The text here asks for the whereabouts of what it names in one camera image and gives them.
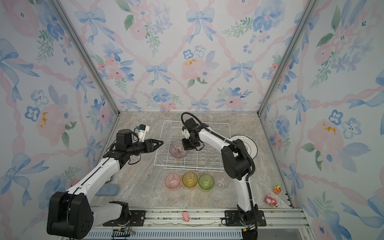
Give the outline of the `striped ceramic bowl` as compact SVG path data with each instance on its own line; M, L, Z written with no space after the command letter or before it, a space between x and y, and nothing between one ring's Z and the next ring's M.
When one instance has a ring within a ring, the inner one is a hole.
M181 141L175 141L170 146L170 154L175 159L182 159L188 154L188 151L184 149Z

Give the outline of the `pink plastic cup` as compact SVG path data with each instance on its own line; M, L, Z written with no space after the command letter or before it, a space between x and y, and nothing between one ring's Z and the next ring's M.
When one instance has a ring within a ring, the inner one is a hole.
M177 190L181 184L181 177L176 173L170 173L165 178L165 186L169 190Z

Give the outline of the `yellow plastic cup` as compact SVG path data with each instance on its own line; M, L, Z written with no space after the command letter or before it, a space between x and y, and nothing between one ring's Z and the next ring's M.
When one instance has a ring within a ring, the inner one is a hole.
M193 188L198 183L198 176L194 172L187 172L182 177L183 185L187 188Z

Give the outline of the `green plastic cup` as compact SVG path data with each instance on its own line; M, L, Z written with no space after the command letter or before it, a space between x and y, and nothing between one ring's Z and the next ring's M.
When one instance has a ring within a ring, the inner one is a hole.
M210 190L213 188L215 180L211 175L203 174L199 177L198 183L200 188L202 188L203 190Z

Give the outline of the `clear glass cup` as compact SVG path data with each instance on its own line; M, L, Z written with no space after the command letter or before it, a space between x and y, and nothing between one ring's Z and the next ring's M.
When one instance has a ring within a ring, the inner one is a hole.
M218 188L227 188L230 184L231 179L226 175L216 175L215 184Z

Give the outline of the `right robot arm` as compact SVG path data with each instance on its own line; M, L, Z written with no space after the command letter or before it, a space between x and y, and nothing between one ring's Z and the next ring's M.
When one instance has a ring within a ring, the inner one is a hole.
M189 112L181 114L184 150L202 150L206 144L221 152L224 170L234 180L240 220L246 226L257 226L257 207L253 201L250 177L256 167L242 140L230 140Z

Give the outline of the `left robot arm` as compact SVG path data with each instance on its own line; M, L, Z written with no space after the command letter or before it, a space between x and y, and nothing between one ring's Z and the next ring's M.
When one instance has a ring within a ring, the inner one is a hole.
M146 131L119 130L100 163L76 185L55 192L49 201L47 233L69 239L83 239L92 228L112 222L126 228L133 216L129 204L111 201L101 207L91 207L96 193L107 180L130 164L131 156L155 152L164 142L145 139Z

